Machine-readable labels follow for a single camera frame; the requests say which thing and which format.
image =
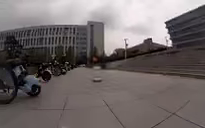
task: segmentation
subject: tree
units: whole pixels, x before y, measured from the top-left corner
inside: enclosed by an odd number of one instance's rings
[[[8,59],[17,58],[21,55],[23,47],[14,36],[7,36],[4,45],[4,50],[7,52]]]

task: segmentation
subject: pavement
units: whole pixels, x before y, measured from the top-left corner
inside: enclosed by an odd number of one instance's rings
[[[205,80],[77,68],[0,105],[0,128],[205,128]]]

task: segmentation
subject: bicycle wheel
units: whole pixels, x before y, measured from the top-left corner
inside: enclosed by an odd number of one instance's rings
[[[0,67],[0,104],[9,104],[17,96],[18,86],[12,71]]]

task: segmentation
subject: paving tile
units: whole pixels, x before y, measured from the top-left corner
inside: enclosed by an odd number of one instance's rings
[[[205,127],[205,92],[198,93],[178,115]]]
[[[56,128],[61,110],[0,109],[0,128]]]
[[[59,128],[122,128],[107,107],[65,110]]]
[[[65,109],[83,109],[105,106],[98,95],[70,95]]]
[[[151,128],[170,115],[145,101],[111,106],[111,109],[126,128]]]
[[[199,126],[189,123],[177,116],[172,116],[165,122],[156,126],[155,128],[200,128]]]

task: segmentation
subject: white building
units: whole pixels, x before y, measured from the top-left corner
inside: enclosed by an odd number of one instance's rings
[[[56,55],[58,48],[63,54],[71,47],[75,56],[92,57],[93,47],[98,55],[104,52],[104,24],[89,21],[87,25],[47,25],[18,28],[0,32],[0,50],[4,49],[7,36],[15,36],[24,49],[37,49],[48,55]]]

